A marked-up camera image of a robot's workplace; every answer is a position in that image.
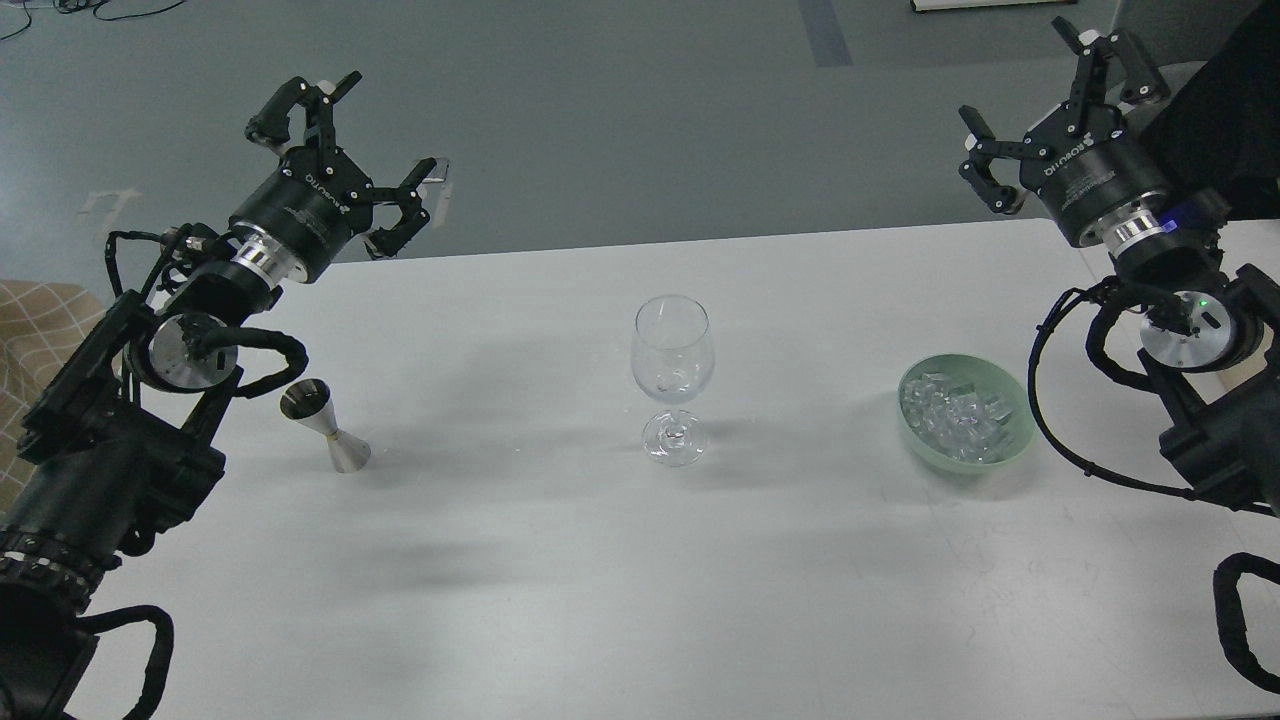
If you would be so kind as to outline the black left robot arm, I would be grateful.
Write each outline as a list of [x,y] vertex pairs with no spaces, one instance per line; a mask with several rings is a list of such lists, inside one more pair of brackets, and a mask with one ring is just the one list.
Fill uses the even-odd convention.
[[244,127],[276,155],[273,173],[224,231],[128,232],[161,247],[138,290],[122,286],[123,234],[109,234],[113,305],[20,420],[17,454],[35,477],[3,520],[5,719],[67,717],[101,637],[136,623],[154,643],[128,717],[155,715],[172,616],[152,605],[91,615],[93,593],[124,557],[191,520],[224,477],[212,442],[233,401],[296,395],[305,345],[250,318],[274,307],[287,281],[319,281],[349,242],[380,260],[428,227],[424,188],[447,176],[438,159],[379,187],[337,141],[333,111],[361,78],[284,82]]

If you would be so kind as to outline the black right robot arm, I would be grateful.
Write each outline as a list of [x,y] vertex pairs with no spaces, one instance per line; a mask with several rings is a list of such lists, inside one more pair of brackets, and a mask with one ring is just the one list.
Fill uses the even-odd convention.
[[[1277,514],[1277,282],[1222,270],[1230,187],[1277,179],[1277,4],[1262,1],[1181,92],[1139,37],[1053,29],[1076,60],[1068,97],[1019,140],[972,106],[959,174],[998,214],[1039,200],[1075,249],[1103,246],[1114,273],[1069,290],[1039,324],[1027,369],[1030,414],[1050,445],[1115,486]],[[1098,309],[1085,337],[1111,382],[1160,398],[1158,451],[1185,482],[1157,486],[1083,459],[1043,419],[1037,374],[1060,322]]]

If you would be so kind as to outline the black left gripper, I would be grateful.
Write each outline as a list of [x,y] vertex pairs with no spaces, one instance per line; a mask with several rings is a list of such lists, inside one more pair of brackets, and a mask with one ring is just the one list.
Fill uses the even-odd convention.
[[317,281],[337,254],[370,228],[371,206],[394,205],[399,210],[390,228],[365,234],[371,260],[396,258],[430,222],[421,187],[439,167],[438,158],[419,160],[396,187],[372,187],[369,174],[346,152],[320,154],[337,151],[334,106],[362,78],[352,70],[329,86],[294,77],[244,127],[251,143],[284,152],[292,140],[291,113],[296,108],[305,113],[302,143],[307,147],[287,150],[278,168],[229,217],[232,228],[268,234],[291,252],[291,279],[297,282]]

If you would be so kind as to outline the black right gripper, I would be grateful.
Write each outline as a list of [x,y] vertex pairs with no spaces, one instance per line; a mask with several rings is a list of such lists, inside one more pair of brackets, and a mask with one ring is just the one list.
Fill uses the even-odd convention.
[[[1001,141],[973,106],[957,109],[966,129],[968,158],[959,174],[996,214],[1021,210],[1033,192],[1075,249],[1105,242],[1116,213],[1160,211],[1172,182],[1130,136],[1123,111],[1167,101],[1172,91],[1142,41],[1125,29],[1079,31],[1059,15],[1056,35],[1076,58],[1062,106],[1041,118],[1023,141]],[[997,159],[1018,160],[1021,186],[996,179]]]

